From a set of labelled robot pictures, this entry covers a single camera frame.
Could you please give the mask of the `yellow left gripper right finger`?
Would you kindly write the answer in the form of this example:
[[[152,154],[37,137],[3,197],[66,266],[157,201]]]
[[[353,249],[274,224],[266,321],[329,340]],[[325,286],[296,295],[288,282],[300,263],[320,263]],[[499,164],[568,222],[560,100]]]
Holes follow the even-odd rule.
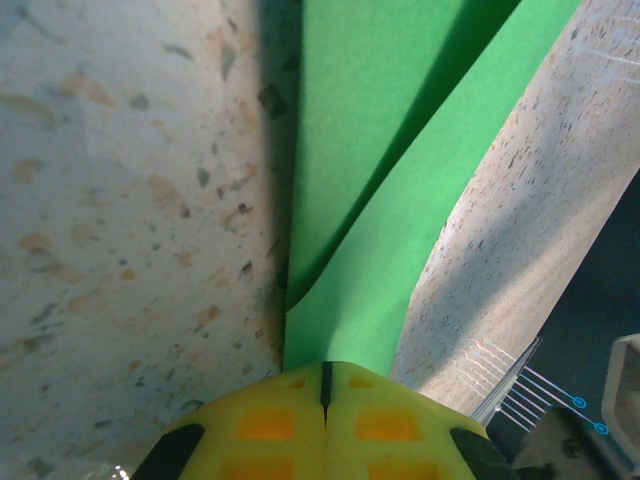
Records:
[[[348,362],[324,364],[327,479],[511,479],[471,418]]]

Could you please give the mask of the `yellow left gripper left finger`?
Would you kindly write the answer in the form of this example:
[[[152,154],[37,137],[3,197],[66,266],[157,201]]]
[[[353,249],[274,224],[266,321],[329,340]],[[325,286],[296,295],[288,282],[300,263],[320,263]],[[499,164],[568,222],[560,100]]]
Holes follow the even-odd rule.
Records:
[[[134,479],[322,479],[328,364],[272,376],[184,415]]]

